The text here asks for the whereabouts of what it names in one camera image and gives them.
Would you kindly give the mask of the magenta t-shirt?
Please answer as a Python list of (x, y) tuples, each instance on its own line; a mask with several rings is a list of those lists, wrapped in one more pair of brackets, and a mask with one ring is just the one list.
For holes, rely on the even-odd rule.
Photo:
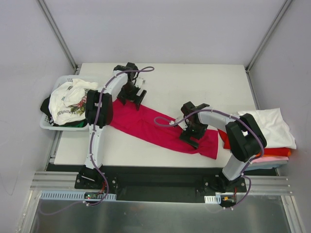
[(195, 149), (179, 139), (182, 133), (180, 127), (158, 126), (154, 122), (156, 117), (173, 120), (172, 117), (146, 106), (141, 105), (137, 110), (132, 102), (123, 105), (119, 100), (116, 100), (113, 102), (113, 119), (110, 125), (126, 134), (169, 150), (187, 154), (198, 153), (211, 159), (217, 158), (219, 145), (217, 131), (207, 130), (198, 141), (199, 147)]

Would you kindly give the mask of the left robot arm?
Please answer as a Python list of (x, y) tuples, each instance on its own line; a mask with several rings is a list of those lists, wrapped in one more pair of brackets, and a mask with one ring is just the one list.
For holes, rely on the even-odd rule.
[(107, 184), (98, 170), (103, 165), (107, 126), (113, 120), (113, 102), (120, 100), (125, 105), (129, 101), (138, 110), (147, 91), (143, 90), (138, 95), (140, 87), (136, 86), (136, 80), (141, 72), (153, 70), (152, 67), (139, 70), (136, 64), (130, 62), (124, 66), (117, 65), (112, 78), (103, 87), (88, 91), (85, 116), (89, 128), (89, 147), (85, 163), (76, 177), (76, 189), (100, 189)]

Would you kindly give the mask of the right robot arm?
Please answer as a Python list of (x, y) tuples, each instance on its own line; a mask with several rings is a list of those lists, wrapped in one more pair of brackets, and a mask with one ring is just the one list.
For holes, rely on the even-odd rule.
[(187, 102), (181, 107), (183, 118), (176, 120), (182, 128), (180, 139), (195, 149), (210, 125), (226, 133), (231, 156), (220, 174), (208, 182), (214, 191), (228, 192), (236, 186), (242, 173), (256, 155), (263, 152), (267, 141), (251, 114), (235, 116), (212, 109), (208, 104), (195, 106)]

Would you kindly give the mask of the white floral print t-shirt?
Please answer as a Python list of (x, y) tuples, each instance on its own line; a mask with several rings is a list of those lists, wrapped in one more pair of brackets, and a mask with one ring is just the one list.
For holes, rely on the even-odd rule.
[(50, 96), (49, 112), (54, 123), (64, 125), (84, 120), (89, 90), (97, 90), (97, 82), (73, 79), (56, 88)]

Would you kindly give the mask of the grey folded t-shirt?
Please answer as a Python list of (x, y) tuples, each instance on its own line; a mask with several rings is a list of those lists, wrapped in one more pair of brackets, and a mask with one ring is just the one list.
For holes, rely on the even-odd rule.
[(260, 163), (252, 163), (247, 168), (246, 171), (256, 170), (256, 169), (272, 169), (277, 168), (282, 165), (286, 165), (288, 161), (270, 161), (270, 162), (260, 162)]

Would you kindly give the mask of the pink folded t-shirt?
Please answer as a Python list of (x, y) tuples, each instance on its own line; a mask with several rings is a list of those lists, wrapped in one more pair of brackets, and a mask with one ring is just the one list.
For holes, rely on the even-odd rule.
[(285, 156), (263, 156), (261, 158), (257, 158), (252, 161), (252, 163), (259, 163), (259, 164), (283, 164), (289, 160), (288, 157)]

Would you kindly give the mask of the red folded t-shirt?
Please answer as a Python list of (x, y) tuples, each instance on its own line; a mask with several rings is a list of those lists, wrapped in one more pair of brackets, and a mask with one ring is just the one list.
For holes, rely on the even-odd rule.
[[(218, 130), (220, 138), (224, 142), (224, 149), (230, 150), (230, 144), (227, 137), (227, 134), (221, 130)], [(282, 156), (289, 157), (291, 155), (291, 150), (289, 148), (265, 148), (264, 149), (264, 157), (272, 157), (272, 156)]]

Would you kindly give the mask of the white folded t-shirt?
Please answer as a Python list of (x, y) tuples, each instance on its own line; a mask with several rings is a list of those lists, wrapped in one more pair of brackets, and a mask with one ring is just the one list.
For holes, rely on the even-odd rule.
[(266, 148), (296, 149), (295, 138), (290, 132), (289, 125), (284, 121), (280, 108), (267, 110), (238, 111), (238, 115), (251, 114), (266, 141)]

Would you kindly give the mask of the black garment in basket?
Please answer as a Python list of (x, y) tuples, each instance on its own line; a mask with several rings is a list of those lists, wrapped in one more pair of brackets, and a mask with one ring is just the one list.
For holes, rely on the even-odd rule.
[(47, 116), (51, 116), (50, 110), (49, 110), (49, 104), (50, 104), (50, 96), (48, 96), (45, 100), (43, 100), (40, 111), (44, 113)]

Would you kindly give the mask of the white plastic laundry basket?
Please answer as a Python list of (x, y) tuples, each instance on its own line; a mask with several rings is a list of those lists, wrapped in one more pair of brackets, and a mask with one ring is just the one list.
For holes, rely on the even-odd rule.
[[(96, 77), (96, 76), (66, 75), (66, 76), (61, 76), (56, 80), (56, 83), (52, 90), (53, 91), (56, 90), (65, 82), (72, 83), (74, 78), (81, 78), (84, 81), (94, 81), (98, 84), (103, 83), (102, 78), (98, 76)], [(47, 129), (47, 130), (52, 130), (52, 131), (86, 131), (88, 130), (87, 125), (85, 125), (84, 127), (53, 126), (52, 124), (49, 123), (48, 116), (45, 113), (42, 114), (39, 125), (42, 129)]]

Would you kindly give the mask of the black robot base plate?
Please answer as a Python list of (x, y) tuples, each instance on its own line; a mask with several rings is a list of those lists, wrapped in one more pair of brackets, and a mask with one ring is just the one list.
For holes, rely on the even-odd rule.
[(104, 190), (117, 200), (202, 203), (216, 193), (245, 193), (242, 177), (225, 181), (219, 168), (82, 166), (74, 187)]

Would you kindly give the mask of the aluminium front rail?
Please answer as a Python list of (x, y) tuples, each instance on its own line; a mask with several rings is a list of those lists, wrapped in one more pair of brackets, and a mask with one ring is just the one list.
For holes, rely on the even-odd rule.
[[(31, 189), (71, 190), (74, 188), (77, 172), (38, 171), (35, 173)], [(290, 181), (284, 176), (248, 176), (251, 179), (251, 195), (294, 194)]]

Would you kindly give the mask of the aluminium frame post left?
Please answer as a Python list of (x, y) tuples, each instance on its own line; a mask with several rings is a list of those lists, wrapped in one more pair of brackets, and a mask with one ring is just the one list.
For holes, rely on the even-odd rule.
[(58, 44), (60, 48), (62, 49), (67, 61), (69, 62), (71, 68), (73, 69), (73, 74), (77, 74), (79, 66), (76, 63), (72, 53), (70, 52), (70, 49), (46, 3), (45, 0), (36, 0), (40, 10), (42, 11), (45, 19), (47, 20), (56, 40), (58, 41)]

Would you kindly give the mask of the aluminium frame post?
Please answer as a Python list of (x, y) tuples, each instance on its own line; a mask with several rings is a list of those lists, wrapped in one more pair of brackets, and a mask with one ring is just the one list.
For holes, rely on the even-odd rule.
[(79, 66), (76, 63), (72, 53), (70, 52), (70, 49), (46, 3), (45, 0), (36, 0), (40, 10), (42, 11), (45, 19), (47, 20), (56, 40), (58, 41), (58, 44), (60, 48), (62, 49), (67, 61), (69, 62), (71, 68), (73, 69), (73, 74), (77, 74)]
[(252, 69), (252, 67), (254, 66), (255, 62), (258, 60), (260, 54), (262, 53), (262, 51), (266, 47), (271, 36), (276, 31), (278, 25), (280, 24), (281, 20), (283, 19), (283, 17), (287, 13), (287, 11), (289, 10), (289, 8), (293, 2), (294, 2), (294, 0), (285, 0), (282, 3), (282, 5), (281, 5), (280, 9), (278, 10), (276, 16), (272, 20), (272, 23), (270, 24), (267, 32), (264, 34), (264, 36), (263, 36), (262, 40), (260, 41), (257, 49), (255, 50), (255, 53), (253, 54), (252, 58), (250, 59), (248, 65), (245, 67), (245, 71), (247, 74), (249, 74), (249, 72)]

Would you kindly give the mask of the aluminium frame post right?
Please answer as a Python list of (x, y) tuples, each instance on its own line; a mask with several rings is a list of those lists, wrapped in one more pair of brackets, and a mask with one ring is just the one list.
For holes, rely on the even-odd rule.
[(285, 0), (282, 3), (282, 5), (281, 5), (280, 9), (278, 10), (276, 16), (272, 20), (272, 23), (270, 24), (267, 32), (264, 34), (264, 36), (263, 36), (262, 40), (260, 41), (257, 49), (255, 50), (255, 53), (253, 54), (252, 58), (250, 59), (248, 65), (245, 67), (245, 71), (247, 74), (249, 74), (249, 72), (252, 69), (252, 67), (254, 66), (255, 62), (258, 60), (260, 54), (262, 53), (262, 51), (266, 47), (271, 36), (276, 31), (278, 25), (280, 24), (281, 20), (283, 19), (283, 17), (287, 13), (287, 11), (289, 10), (289, 8), (293, 2), (294, 2), (294, 0)]

